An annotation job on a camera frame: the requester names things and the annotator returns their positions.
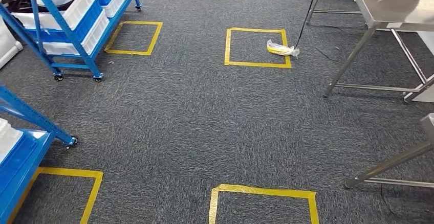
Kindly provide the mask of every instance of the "caster wheel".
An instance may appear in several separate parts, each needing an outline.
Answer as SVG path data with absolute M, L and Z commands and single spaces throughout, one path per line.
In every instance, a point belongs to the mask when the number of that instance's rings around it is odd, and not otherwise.
M 67 149 L 71 148 L 71 147 L 76 147 L 77 143 L 78 143 L 78 138 L 76 136 L 72 136 L 74 138 L 73 144 L 72 145 L 68 145 Z
M 63 76 L 54 76 L 54 80 L 60 82 L 63 80 Z

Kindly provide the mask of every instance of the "stainless steel table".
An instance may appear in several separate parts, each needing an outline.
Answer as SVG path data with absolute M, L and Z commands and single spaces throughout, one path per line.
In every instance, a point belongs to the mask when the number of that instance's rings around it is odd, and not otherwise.
M 350 188 L 361 182 L 368 183 L 380 183 L 380 184 L 391 184 L 391 185 L 402 185 L 402 186 L 412 186 L 412 187 L 430 187 L 434 188 L 434 183 L 427 182 L 413 182 L 413 181 L 403 181 L 396 179 L 384 179 L 384 178 L 374 178 L 376 175 L 379 175 L 382 172 L 385 172 L 388 169 L 396 167 L 400 164 L 408 162 L 420 155 L 423 155 L 427 152 L 430 152 L 434 149 L 434 113 L 429 114 L 425 118 L 421 120 L 422 127 L 425 130 L 426 135 L 428 136 L 428 142 L 418 145 L 410 150 L 407 150 L 381 164 L 378 166 L 354 177 L 348 179 L 344 182 L 344 186 L 346 188 Z
M 423 92 L 427 87 L 434 83 L 434 78 L 426 78 L 419 68 L 410 51 L 402 41 L 397 30 L 410 31 L 434 31 L 434 0 L 355 0 L 360 11 L 339 11 L 339 10 L 315 10 L 318 0 L 314 0 L 313 7 L 309 12 L 307 22 L 310 21 L 313 13 L 342 13 L 342 14 L 362 14 L 366 24 L 367 31 L 362 39 L 357 43 L 349 55 L 346 62 L 342 65 L 337 75 L 333 78 L 324 93 L 327 97 L 334 87 L 363 88 L 382 91 L 406 92 L 405 101 L 411 101 L 418 93 Z M 377 29 L 390 29 L 407 59 L 416 71 L 422 82 L 418 88 L 406 87 L 388 87 L 339 83 L 339 79 L 346 72 L 348 67 L 353 63 L 356 56 L 372 37 Z

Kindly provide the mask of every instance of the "shelf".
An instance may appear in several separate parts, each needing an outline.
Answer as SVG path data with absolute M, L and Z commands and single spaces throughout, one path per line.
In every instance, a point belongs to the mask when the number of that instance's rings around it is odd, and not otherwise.
M 122 17 L 123 13 L 125 12 L 126 8 L 130 4 L 131 0 L 125 0 L 122 4 L 122 6 L 119 8 L 119 10 L 116 12 L 115 16 L 113 18 L 109 18 L 109 24 L 107 28 L 104 30 L 104 33 L 102 34 L 101 38 L 99 39 L 98 43 L 96 44 L 94 50 L 90 54 L 90 59 L 95 60 L 98 56 L 99 52 L 101 51 L 102 47 L 107 42 L 108 38 L 111 36 L 113 29 L 118 25 L 120 18 Z M 49 55 L 50 57 L 67 57 L 67 58 L 82 58 L 81 55 L 73 55 L 73 54 L 61 54 L 61 55 Z
M 20 129 L 23 136 L 0 164 L 0 223 L 6 223 L 54 139 L 53 133 Z

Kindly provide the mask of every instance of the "white plastic crate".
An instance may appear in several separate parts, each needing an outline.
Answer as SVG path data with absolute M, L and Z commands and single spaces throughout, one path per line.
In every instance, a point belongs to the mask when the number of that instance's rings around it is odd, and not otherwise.
M 107 18 L 113 18 L 122 6 L 125 0 L 112 0 L 107 6 L 102 6 L 105 9 L 105 14 Z
M 60 12 L 72 30 L 75 29 L 94 1 L 74 0 L 66 11 Z M 33 13 L 12 13 L 12 15 L 17 17 L 25 28 L 36 29 Z M 39 21 L 41 28 L 61 30 L 51 13 L 39 13 Z
M 0 163 L 6 158 L 22 135 L 22 131 L 12 128 L 7 120 L 0 118 Z
M 93 50 L 96 47 L 96 44 L 98 43 L 99 39 L 101 39 L 102 34 L 104 33 L 108 25 L 109 25 L 109 20 L 106 18 L 104 10 L 102 10 L 98 19 L 92 26 L 91 30 L 86 35 L 86 38 L 84 38 L 83 42 L 81 42 L 81 45 L 83 46 L 87 54 L 90 55 L 93 52 Z M 78 51 L 75 49 L 72 43 L 44 42 L 43 45 L 44 45 L 44 49 L 47 51 L 48 54 L 79 55 Z

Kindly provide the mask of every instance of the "black cable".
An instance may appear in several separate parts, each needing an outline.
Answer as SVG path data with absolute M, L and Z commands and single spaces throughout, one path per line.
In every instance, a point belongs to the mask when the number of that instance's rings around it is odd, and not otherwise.
M 296 48 L 298 46 L 298 44 L 300 43 L 301 36 L 303 35 L 303 31 L 305 30 L 306 20 L 308 20 L 309 12 L 312 9 L 312 4 L 313 4 L 313 0 L 311 0 L 311 3 L 309 4 L 308 13 L 306 14 L 305 21 L 303 22 L 303 26 L 301 26 L 300 34 L 299 34 L 298 39 L 297 39 L 297 44 L 295 45 L 294 48 Z
M 322 53 L 322 55 L 324 55 L 327 59 L 334 61 L 334 62 L 339 62 L 339 60 L 336 59 L 332 59 L 329 56 L 327 56 L 327 54 L 323 53 L 321 50 L 319 50 L 318 48 L 314 47 L 314 49 L 316 49 L 318 52 Z
M 381 184 L 381 199 L 383 199 L 383 202 L 386 204 L 387 208 L 389 209 L 389 211 L 395 215 L 395 213 L 392 211 L 392 209 L 390 208 L 389 203 L 386 201 L 386 199 L 384 198 L 383 195 L 383 184 Z

